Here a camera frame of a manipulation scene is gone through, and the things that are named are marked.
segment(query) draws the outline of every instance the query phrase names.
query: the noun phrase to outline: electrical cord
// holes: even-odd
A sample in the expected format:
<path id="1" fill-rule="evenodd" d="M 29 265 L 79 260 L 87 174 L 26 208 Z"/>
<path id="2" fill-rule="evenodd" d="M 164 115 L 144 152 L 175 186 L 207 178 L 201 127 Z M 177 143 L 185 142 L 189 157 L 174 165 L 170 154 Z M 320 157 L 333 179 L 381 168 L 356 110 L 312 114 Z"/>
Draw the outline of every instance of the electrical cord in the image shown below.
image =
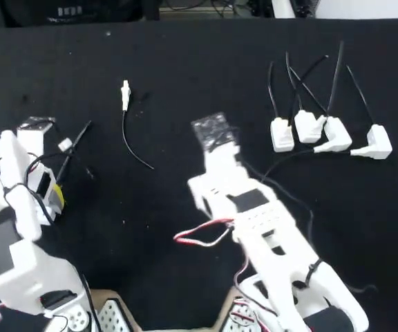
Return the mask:
<path id="1" fill-rule="evenodd" d="M 294 83 L 293 77 L 291 75 L 290 54 L 288 52 L 285 52 L 285 64 L 286 64 L 286 67 L 287 67 L 288 79 L 290 80 L 291 87 L 293 88 L 293 91 L 295 91 L 296 90 L 296 83 Z M 296 96 L 297 96 L 299 109 L 303 109 L 302 98 L 301 98 L 301 95 L 299 94 L 299 92 L 296 92 Z"/>
<path id="2" fill-rule="evenodd" d="M 292 72 L 292 74 L 294 75 L 294 77 L 296 78 L 297 82 L 299 82 L 299 84 L 301 86 L 303 86 L 303 88 L 307 91 L 307 93 L 310 95 L 310 97 L 313 99 L 313 101 L 316 103 L 316 105 L 326 114 L 326 108 L 322 105 L 322 103 L 319 101 L 319 99 L 316 98 L 316 96 L 313 94 L 313 92 L 310 90 L 310 88 L 308 88 L 308 85 L 304 82 L 302 82 L 301 78 L 299 77 L 299 75 L 297 75 L 296 71 L 290 67 L 290 70 Z"/>
<path id="3" fill-rule="evenodd" d="M 269 67 L 268 67 L 267 87 L 268 87 L 269 98 L 273 105 L 274 117 L 278 118 L 279 112 L 278 112 L 276 101 L 274 99 L 274 94 L 273 94 L 273 84 L 274 84 L 273 83 L 273 69 L 274 69 L 274 61 L 271 61 L 269 63 Z"/>
<path id="4" fill-rule="evenodd" d="M 90 178 L 91 178 L 92 180 L 95 179 L 95 176 L 93 175 L 93 173 L 91 172 L 91 170 L 90 170 L 87 166 L 85 166 L 85 165 L 83 164 L 83 162 L 81 161 L 81 159 L 80 159 L 76 154 L 74 154 L 74 153 L 69 153 L 69 152 L 57 152 L 57 153 L 53 153 L 53 154 L 43 154 L 42 156 L 39 156 L 38 158 L 34 159 L 34 160 L 29 164 L 29 166 L 27 166 L 27 168 L 26 168 L 26 172 L 24 173 L 24 183 L 25 183 L 26 185 L 28 184 L 28 175 L 32 172 L 33 167 L 34 167 L 37 163 L 39 163 L 39 162 L 41 162 L 41 161 L 43 161 L 43 160 L 51 159 L 51 158 L 58 157 L 58 156 L 70 156 L 70 157 L 74 157 L 74 158 L 76 159 L 76 161 L 79 162 L 80 165 L 86 170 L 87 175 L 90 176 Z"/>
<path id="5" fill-rule="evenodd" d="M 90 129 L 91 125 L 92 125 L 91 120 L 86 123 L 86 125 L 80 131 L 80 133 L 76 137 L 75 141 L 73 142 L 72 146 L 68 150 L 69 153 L 72 153 L 72 154 L 75 153 L 77 145 L 79 144 L 79 142 L 82 139 L 82 137 L 84 137 L 84 135 L 87 132 L 87 130 Z M 66 173 L 68 165 L 70 164 L 70 160 L 71 160 L 71 156 L 67 156 L 66 159 L 64 160 L 64 162 L 62 163 L 62 166 L 59 169 L 58 175 L 56 176 L 56 183 L 60 184 L 62 182 L 64 174 Z"/>
<path id="6" fill-rule="evenodd" d="M 337 55 L 337 63 L 336 63 L 336 69 L 334 71 L 334 76 L 332 77 L 332 86 L 331 86 L 331 94 L 330 94 L 330 101 L 328 102 L 328 107 L 326 109 L 326 113 L 330 114 L 332 105 L 334 103 L 334 97 L 336 95 L 336 90 L 337 90 L 337 83 L 339 81 L 339 75 L 340 75 L 340 70 L 342 67 L 342 59 L 343 59 L 343 41 L 340 42 L 339 45 L 339 53 Z"/>
<path id="7" fill-rule="evenodd" d="M 350 66 L 347 65 L 346 68 L 348 69 L 348 72 L 352 78 L 352 81 L 354 82 L 354 85 L 356 86 L 356 90 L 359 92 L 359 95 L 360 95 L 360 98 L 362 99 L 363 105 L 365 105 L 365 110 L 366 110 L 366 113 L 368 114 L 368 116 L 370 117 L 371 123 L 372 124 L 376 123 L 371 114 L 370 107 L 368 106 L 368 103 L 366 102 L 365 96 L 363 95 L 363 91 L 362 91 L 362 89 L 360 89 L 359 83 L 356 80 L 356 77 L 352 73 Z"/>
<path id="8" fill-rule="evenodd" d="M 288 121 L 291 123 L 293 115 L 294 115 L 294 104 L 296 103 L 296 96 L 297 93 L 300 89 L 300 86 L 302 85 L 302 83 L 304 83 L 304 81 L 306 80 L 306 78 L 312 73 L 312 71 L 324 60 L 326 60 L 328 58 L 327 55 L 323 55 L 322 57 L 318 58 L 315 62 L 313 62 L 311 64 L 311 66 L 306 70 L 306 72 L 304 72 L 304 74 L 302 75 L 302 78 L 300 79 L 299 82 L 297 82 L 296 84 L 296 88 L 293 91 L 292 94 L 292 98 L 291 98 L 291 105 L 290 105 L 290 110 L 288 112 Z"/>
<path id="9" fill-rule="evenodd" d="M 216 244 L 218 244 L 219 242 L 221 242 L 223 240 L 223 238 L 229 234 L 232 230 L 232 225 L 230 225 L 229 223 L 231 223 L 233 221 L 233 219 L 214 219 L 214 220 L 210 220 L 207 221 L 195 228 L 192 228 L 190 230 L 184 230 L 182 232 L 177 233 L 174 237 L 173 240 L 177 243 L 183 243 L 183 244 L 191 244 L 191 245 L 195 245 L 195 246 L 201 246 L 201 247 L 213 247 Z M 190 235 L 193 234 L 194 232 L 196 232 L 197 230 L 200 230 L 202 228 L 207 228 L 211 225 L 216 225 L 216 224 L 224 224 L 227 226 L 227 229 L 214 241 L 212 242 L 202 242 L 199 240 L 195 240 L 195 239 L 189 239 L 186 238 L 184 236 L 186 235 Z"/>
<path id="10" fill-rule="evenodd" d="M 170 8 L 172 11 L 180 12 L 180 11 L 182 11 L 182 10 L 188 10 L 188 9 L 194 9 L 194 8 L 200 7 L 201 5 L 203 5 L 204 3 L 206 3 L 207 1 L 208 1 L 208 0 L 202 0 L 202 1 L 199 1 L 198 3 L 196 3 L 196 4 L 194 4 L 194 5 L 187 6 L 187 7 L 179 7 L 179 8 L 173 7 L 173 6 L 170 4 L 169 0 L 165 0 L 165 3 L 166 3 L 166 5 L 167 5 L 167 7 Z"/>
<path id="11" fill-rule="evenodd" d="M 67 326 L 68 326 L 68 318 L 66 317 L 66 316 L 63 316 L 63 315 L 53 315 L 53 317 L 62 317 L 62 318 L 65 318 L 65 320 L 66 320 L 66 325 L 62 328 L 62 330 L 60 331 L 60 332 L 64 332 L 66 329 L 67 329 Z"/>
<path id="12" fill-rule="evenodd" d="M 313 149 L 309 149 L 309 150 L 303 150 L 303 151 L 299 151 L 299 152 L 295 152 L 293 154 L 290 154 L 282 159 L 280 159 L 277 163 L 273 163 L 273 165 L 271 165 L 269 167 L 269 169 L 265 172 L 265 174 L 263 174 L 260 183 L 265 182 L 265 179 L 280 165 L 282 165 L 285 161 L 291 160 L 293 158 L 296 158 L 298 156 L 302 156 L 305 154 L 313 154 L 314 150 Z"/>
<path id="13" fill-rule="evenodd" d="M 148 164 L 147 162 L 143 161 L 131 148 L 127 137 L 125 135 L 125 125 L 126 125 L 126 114 L 128 113 L 128 111 L 123 111 L 122 112 L 122 140 L 125 143 L 125 146 L 127 147 L 128 151 L 131 153 L 131 155 L 137 160 L 139 161 L 141 164 L 147 166 L 149 169 L 154 170 L 155 168 L 153 166 L 151 166 L 150 164 Z"/>

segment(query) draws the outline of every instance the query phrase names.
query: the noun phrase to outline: white connector housing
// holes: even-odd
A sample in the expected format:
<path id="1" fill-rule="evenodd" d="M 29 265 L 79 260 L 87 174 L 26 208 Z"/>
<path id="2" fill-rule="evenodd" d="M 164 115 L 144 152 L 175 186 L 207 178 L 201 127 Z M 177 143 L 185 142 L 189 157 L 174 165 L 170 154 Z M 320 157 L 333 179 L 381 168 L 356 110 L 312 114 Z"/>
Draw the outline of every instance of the white connector housing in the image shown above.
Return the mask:
<path id="1" fill-rule="evenodd" d="M 324 126 L 325 135 L 328 142 L 314 148 L 314 153 L 319 152 L 339 152 L 346 150 L 352 144 L 350 134 L 346 131 L 345 126 L 339 118 L 328 116 Z"/>
<path id="2" fill-rule="evenodd" d="M 387 159 L 392 152 L 392 145 L 385 127 L 380 124 L 373 124 L 366 137 L 368 146 L 351 150 L 351 156 Z"/>
<path id="3" fill-rule="evenodd" d="M 66 137 L 62 142 L 60 142 L 60 143 L 58 144 L 58 147 L 59 147 L 59 149 L 60 149 L 62 152 L 65 152 L 65 151 L 67 151 L 68 149 L 70 149 L 70 148 L 72 147 L 72 145 L 73 145 L 72 140 L 71 140 L 70 138 Z"/>
<path id="4" fill-rule="evenodd" d="M 294 148 L 294 139 L 288 120 L 275 118 L 271 121 L 271 139 L 275 152 L 287 152 Z"/>
<path id="5" fill-rule="evenodd" d="M 121 88 L 121 93 L 122 93 L 122 110 L 123 111 L 128 111 L 129 110 L 130 95 L 131 95 L 129 81 L 124 80 L 124 85 Z"/>
<path id="6" fill-rule="evenodd" d="M 320 140 L 325 121 L 326 116 L 320 116 L 316 120 L 313 113 L 301 109 L 294 117 L 298 140 L 302 143 L 315 143 Z"/>

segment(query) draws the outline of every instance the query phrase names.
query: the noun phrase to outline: white 3d-printed part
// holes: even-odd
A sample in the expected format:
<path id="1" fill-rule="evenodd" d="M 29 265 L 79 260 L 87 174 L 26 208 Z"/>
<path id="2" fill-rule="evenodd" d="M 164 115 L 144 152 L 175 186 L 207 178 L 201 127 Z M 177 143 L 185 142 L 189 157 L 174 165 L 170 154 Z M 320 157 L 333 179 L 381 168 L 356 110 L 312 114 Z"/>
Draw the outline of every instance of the white 3d-printed part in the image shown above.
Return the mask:
<path id="1" fill-rule="evenodd" d="M 97 314 L 102 332 L 131 332 L 131 328 L 122 314 L 122 310 L 114 299 L 105 302 Z"/>

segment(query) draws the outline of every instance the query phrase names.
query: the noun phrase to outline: white connector with black cable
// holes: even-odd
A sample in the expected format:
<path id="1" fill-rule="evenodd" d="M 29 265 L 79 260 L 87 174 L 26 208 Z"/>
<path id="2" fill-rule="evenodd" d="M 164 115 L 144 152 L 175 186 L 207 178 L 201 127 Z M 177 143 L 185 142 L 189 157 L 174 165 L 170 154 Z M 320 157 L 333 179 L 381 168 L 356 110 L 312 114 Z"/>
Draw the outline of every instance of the white connector with black cable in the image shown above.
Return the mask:
<path id="1" fill-rule="evenodd" d="M 366 137 L 368 145 L 360 149 L 351 150 L 351 156 L 387 159 L 392 152 L 392 145 L 385 127 L 380 124 L 373 124 Z"/>
<path id="2" fill-rule="evenodd" d="M 315 147 L 315 154 L 320 152 L 344 151 L 352 144 L 351 136 L 339 118 L 328 116 L 323 130 L 325 131 L 328 141 Z"/>
<path id="3" fill-rule="evenodd" d="M 294 117 L 298 140 L 301 143 L 315 143 L 320 140 L 326 120 L 326 116 L 316 119 L 313 113 L 301 109 Z"/>
<path id="4" fill-rule="evenodd" d="M 275 118 L 271 121 L 270 131 L 275 152 L 287 152 L 293 150 L 294 138 L 292 128 L 288 125 L 288 120 Z"/>

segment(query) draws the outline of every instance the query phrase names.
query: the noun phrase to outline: black cable tie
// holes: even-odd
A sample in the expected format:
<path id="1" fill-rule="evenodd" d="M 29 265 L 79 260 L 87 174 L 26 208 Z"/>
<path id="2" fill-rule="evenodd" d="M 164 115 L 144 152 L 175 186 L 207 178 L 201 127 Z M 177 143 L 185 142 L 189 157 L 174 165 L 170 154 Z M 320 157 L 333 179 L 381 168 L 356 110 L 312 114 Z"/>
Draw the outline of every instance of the black cable tie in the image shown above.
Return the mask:
<path id="1" fill-rule="evenodd" d="M 310 266 L 308 266 L 308 274 L 307 277 L 305 278 L 305 285 L 307 287 L 310 287 L 310 280 L 312 275 L 314 274 L 314 272 L 316 272 L 317 268 L 319 267 L 319 265 L 321 265 L 323 263 L 322 258 L 317 259 L 316 263 L 314 264 L 310 264 Z"/>

